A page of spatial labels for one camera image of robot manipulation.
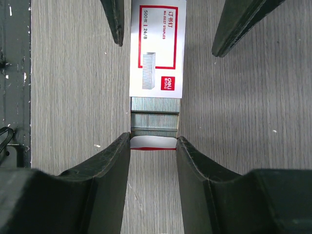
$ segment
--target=wire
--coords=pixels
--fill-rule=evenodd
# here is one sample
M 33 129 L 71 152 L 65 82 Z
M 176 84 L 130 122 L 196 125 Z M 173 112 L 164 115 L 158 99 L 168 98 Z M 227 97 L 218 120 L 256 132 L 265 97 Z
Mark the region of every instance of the wire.
M 3 127 L 0 129 L 0 136 L 2 136 L 3 134 L 5 134 L 6 132 L 8 132 L 8 136 L 6 137 L 6 139 L 0 144 L 0 154 L 1 152 L 4 150 L 4 148 L 7 146 L 7 144 L 12 140 L 13 138 L 13 134 L 14 134 L 14 130 L 12 128 L 8 128 L 8 127 Z

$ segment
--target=gray wood surface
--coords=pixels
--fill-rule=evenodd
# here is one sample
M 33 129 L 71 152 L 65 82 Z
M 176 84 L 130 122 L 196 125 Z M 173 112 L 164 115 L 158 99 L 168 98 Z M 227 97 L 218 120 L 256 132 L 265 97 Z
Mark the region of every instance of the gray wood surface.
M 223 4 L 188 1 L 180 135 L 238 173 L 311 169 L 312 2 L 287 0 L 215 58 Z M 98 0 L 32 1 L 32 167 L 57 175 L 130 130 L 125 8 L 120 48 Z M 132 151 L 122 233 L 183 233 L 174 152 Z

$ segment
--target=staple illustration on box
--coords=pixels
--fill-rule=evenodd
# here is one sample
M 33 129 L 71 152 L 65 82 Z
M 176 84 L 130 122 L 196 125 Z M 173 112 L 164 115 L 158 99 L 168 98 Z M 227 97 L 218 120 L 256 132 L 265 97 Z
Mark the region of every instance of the staple illustration on box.
M 147 52 L 143 55 L 143 81 L 142 89 L 155 87 L 156 53 Z

